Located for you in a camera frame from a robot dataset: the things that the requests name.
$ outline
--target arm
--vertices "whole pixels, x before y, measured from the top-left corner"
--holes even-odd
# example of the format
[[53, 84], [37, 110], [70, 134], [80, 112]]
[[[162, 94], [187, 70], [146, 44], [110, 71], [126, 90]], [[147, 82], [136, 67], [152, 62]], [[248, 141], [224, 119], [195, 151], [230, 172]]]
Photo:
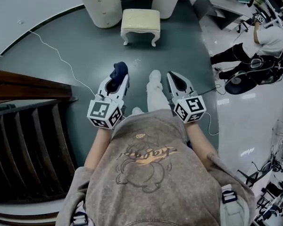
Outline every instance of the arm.
[[197, 123], [188, 123], [185, 125], [185, 128], [191, 141], [193, 151], [199, 157], [205, 168], [209, 169], [212, 162], [207, 158], [207, 155], [212, 152], [218, 156], [217, 151], [208, 141]]
[[111, 131], [99, 128], [84, 167], [95, 170], [111, 141]]
[[257, 34], [257, 30], [259, 29], [260, 27], [260, 23], [258, 21], [255, 22], [255, 29], [254, 29], [254, 42], [257, 43], [257, 44], [260, 44], [259, 43], [259, 40], [258, 40], [258, 34]]

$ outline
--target person in white shirt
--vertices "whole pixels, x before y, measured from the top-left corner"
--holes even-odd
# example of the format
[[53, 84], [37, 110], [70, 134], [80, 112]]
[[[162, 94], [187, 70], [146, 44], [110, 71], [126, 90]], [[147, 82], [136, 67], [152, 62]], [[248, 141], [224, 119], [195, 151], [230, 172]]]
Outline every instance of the person in white shirt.
[[221, 62], [241, 61], [241, 63], [232, 70], [223, 72], [219, 68], [214, 68], [215, 76], [222, 80], [228, 80], [235, 73], [248, 66], [255, 53], [257, 55], [269, 55], [280, 57], [283, 51], [283, 30], [272, 26], [267, 29], [259, 29], [260, 23], [255, 22], [254, 39], [245, 43], [235, 44], [228, 50], [211, 57], [211, 64]]

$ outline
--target marker cube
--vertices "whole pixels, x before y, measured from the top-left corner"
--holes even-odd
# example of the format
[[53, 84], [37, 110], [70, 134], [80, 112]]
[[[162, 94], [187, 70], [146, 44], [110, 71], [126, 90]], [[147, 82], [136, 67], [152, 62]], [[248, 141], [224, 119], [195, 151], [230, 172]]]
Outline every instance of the marker cube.
[[113, 129], [122, 115], [119, 104], [115, 102], [91, 100], [87, 118], [96, 127]]
[[174, 107], [174, 112], [185, 124], [200, 120], [206, 111], [202, 96], [179, 99]]

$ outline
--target strap buckle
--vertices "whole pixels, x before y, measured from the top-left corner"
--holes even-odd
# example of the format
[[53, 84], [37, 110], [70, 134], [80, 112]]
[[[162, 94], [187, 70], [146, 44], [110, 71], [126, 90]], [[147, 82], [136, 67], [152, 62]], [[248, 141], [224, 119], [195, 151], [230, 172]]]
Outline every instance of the strap buckle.
[[72, 222], [73, 226], [88, 226], [88, 217], [87, 214], [83, 213], [83, 212], [77, 212], [74, 216], [73, 216], [73, 222]]
[[223, 204], [237, 201], [237, 193], [232, 190], [232, 185], [228, 184], [222, 187], [222, 202]]

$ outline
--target curved stool leg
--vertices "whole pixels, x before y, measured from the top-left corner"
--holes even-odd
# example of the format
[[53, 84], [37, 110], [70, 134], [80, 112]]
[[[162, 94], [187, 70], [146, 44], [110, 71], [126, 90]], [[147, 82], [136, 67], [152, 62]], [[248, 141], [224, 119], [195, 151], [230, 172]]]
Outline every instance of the curved stool leg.
[[152, 40], [152, 46], [153, 47], [156, 47], [156, 44], [155, 44], [155, 42], [157, 41], [157, 40], [159, 40], [159, 38], [160, 38], [160, 32], [152, 32], [154, 35], [155, 35], [155, 37], [154, 37], [154, 39]]
[[121, 31], [121, 37], [123, 38], [123, 40], [125, 40], [124, 45], [128, 44], [128, 38], [127, 38], [126, 34], [127, 34], [127, 31]]

